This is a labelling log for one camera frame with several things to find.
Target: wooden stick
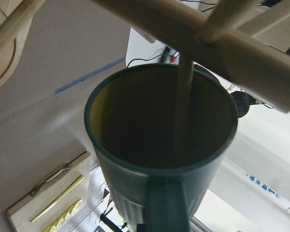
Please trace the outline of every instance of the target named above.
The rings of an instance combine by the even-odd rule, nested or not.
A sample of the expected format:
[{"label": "wooden stick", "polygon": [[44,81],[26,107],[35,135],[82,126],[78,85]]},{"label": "wooden stick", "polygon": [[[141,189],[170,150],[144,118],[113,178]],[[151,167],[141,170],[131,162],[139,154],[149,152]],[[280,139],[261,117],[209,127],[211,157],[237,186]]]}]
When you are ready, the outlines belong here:
[{"label": "wooden stick", "polygon": [[189,106],[193,75],[193,61],[180,54],[177,71],[176,103],[174,120],[174,156],[182,157],[188,130]]},{"label": "wooden stick", "polygon": [[65,195],[85,179],[84,175],[80,175],[73,183],[71,183],[59,196],[57,196],[47,207],[37,214],[30,222],[35,222],[42,217],[46,212],[53,208]]},{"label": "wooden stick", "polygon": [[239,26],[237,29],[247,35],[257,36],[288,16],[290,16],[290,0],[284,0]]},{"label": "wooden stick", "polygon": [[201,43],[195,35],[205,16],[176,0],[92,1],[276,109],[290,110],[290,56],[235,29]]},{"label": "wooden stick", "polygon": [[0,26],[0,53],[43,5],[45,0],[23,0]]},{"label": "wooden stick", "polygon": [[222,34],[252,7],[263,0],[221,0],[198,32],[198,38],[205,43],[215,42]]}]

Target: metal handle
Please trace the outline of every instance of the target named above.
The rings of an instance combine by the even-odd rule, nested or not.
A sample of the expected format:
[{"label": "metal handle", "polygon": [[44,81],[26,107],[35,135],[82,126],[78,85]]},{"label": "metal handle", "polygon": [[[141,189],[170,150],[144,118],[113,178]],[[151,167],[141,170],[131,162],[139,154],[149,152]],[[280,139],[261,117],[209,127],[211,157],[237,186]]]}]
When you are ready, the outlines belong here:
[{"label": "metal handle", "polygon": [[49,181],[51,181],[52,179],[54,179],[56,176],[58,176],[62,171],[64,170],[68,170],[73,168],[73,164],[69,163],[68,165],[64,166],[63,168],[55,171],[54,173],[50,174],[40,185],[36,186],[30,193],[31,197],[35,197],[38,192],[40,191],[40,189]]},{"label": "metal handle", "polygon": [[84,175],[80,175],[72,184],[70,184],[59,196],[56,197],[47,207],[44,208],[41,212],[38,213],[30,222],[35,222],[37,219],[42,217],[46,212],[48,212],[51,208],[57,204],[65,195],[68,194],[73,188],[75,188],[79,183],[81,183],[85,179]]}]

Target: black wire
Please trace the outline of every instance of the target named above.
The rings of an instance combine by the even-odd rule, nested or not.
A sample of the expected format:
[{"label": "black wire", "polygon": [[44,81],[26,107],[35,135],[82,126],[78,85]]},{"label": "black wire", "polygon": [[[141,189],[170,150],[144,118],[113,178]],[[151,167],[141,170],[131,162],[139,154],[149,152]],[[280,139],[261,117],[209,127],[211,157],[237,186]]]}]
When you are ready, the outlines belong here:
[{"label": "black wire", "polygon": [[207,2],[204,2],[204,1],[190,1],[190,0],[179,0],[179,1],[186,1],[186,2],[199,2],[199,3],[203,3],[203,4],[206,4],[206,5],[217,5],[216,3],[207,3]]},{"label": "black wire", "polygon": [[273,107],[270,107],[270,106],[268,106],[268,105],[266,105],[266,104],[264,104],[264,103],[262,103],[262,105],[266,106],[266,107],[269,108],[269,109],[273,109]]},{"label": "black wire", "polygon": [[107,203],[106,210],[103,212],[104,214],[106,213],[106,211],[107,211],[108,207],[110,206],[110,204],[112,203],[112,201],[113,201],[113,198],[110,197],[109,200],[108,200],[108,203]]},{"label": "black wire", "polygon": [[215,6],[213,6],[213,7],[210,7],[210,8],[207,8],[207,9],[205,9],[205,10],[201,11],[201,13],[203,13],[203,12],[206,12],[206,11],[209,11],[209,10],[211,10],[211,9],[214,9],[214,8],[215,8]]},{"label": "black wire", "polygon": [[209,11],[209,10],[214,9],[214,8],[215,8],[215,6],[210,7],[210,8],[207,8],[207,9],[201,11],[201,13],[206,12],[206,11]]},{"label": "black wire", "polygon": [[121,226],[121,229],[124,229],[124,228],[126,228],[127,227],[127,222],[124,220],[124,224]]},{"label": "black wire", "polygon": [[128,67],[130,66],[130,64],[131,64],[133,61],[135,61],[135,60],[150,61],[150,60],[155,59],[155,58],[157,58],[157,57],[159,57],[159,56],[173,57],[175,54],[176,54],[176,52],[175,52],[173,55],[160,54],[160,55],[157,55],[157,56],[155,56],[155,57],[153,57],[153,58],[151,58],[151,59],[136,58],[136,59],[133,59],[133,60],[131,60],[131,61],[129,62],[129,64],[127,65],[127,68],[128,68]]},{"label": "black wire", "polygon": [[[102,224],[102,225],[107,225],[107,224],[105,224],[105,223],[101,223],[101,222],[100,222],[99,224]],[[116,225],[116,226],[117,226],[117,227],[121,227],[121,226],[118,226],[118,225]]]}]

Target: yellow strip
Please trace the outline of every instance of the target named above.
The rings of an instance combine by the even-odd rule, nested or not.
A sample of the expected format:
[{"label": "yellow strip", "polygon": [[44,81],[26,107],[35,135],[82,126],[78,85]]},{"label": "yellow strip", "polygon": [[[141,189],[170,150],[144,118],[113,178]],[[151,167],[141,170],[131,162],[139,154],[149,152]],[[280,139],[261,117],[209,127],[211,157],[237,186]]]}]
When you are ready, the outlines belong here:
[{"label": "yellow strip", "polygon": [[84,179],[84,175],[79,176],[70,186],[68,186],[59,196],[56,197],[44,210],[42,210],[37,216],[35,216],[30,222],[34,222],[40,217],[42,217],[48,210],[53,208],[57,202],[67,195],[73,188],[75,188],[79,183],[81,183]]},{"label": "yellow strip", "polygon": [[80,208],[83,200],[78,199],[76,202],[74,202],[70,207],[66,209],[65,212],[63,212],[55,221],[53,221],[52,224],[47,226],[43,232],[54,232],[55,230],[59,230],[59,228],[67,221],[70,219],[71,214],[70,211],[72,211],[74,208],[77,207],[77,210]]}]

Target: wooden board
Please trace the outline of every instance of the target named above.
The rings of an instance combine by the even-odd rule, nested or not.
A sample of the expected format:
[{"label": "wooden board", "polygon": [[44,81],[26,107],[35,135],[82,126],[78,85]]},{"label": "wooden board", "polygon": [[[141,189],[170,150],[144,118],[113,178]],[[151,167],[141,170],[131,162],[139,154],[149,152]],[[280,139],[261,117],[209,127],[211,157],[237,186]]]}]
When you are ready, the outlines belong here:
[{"label": "wooden board", "polygon": [[[42,232],[78,199],[83,200],[80,206],[82,208],[87,203],[90,163],[91,154],[89,152],[82,154],[72,162],[72,169],[62,171],[46,183],[35,197],[27,195],[8,209],[7,216],[15,231]],[[30,222],[80,175],[85,176],[82,182],[68,192],[43,216],[32,223]]]}]

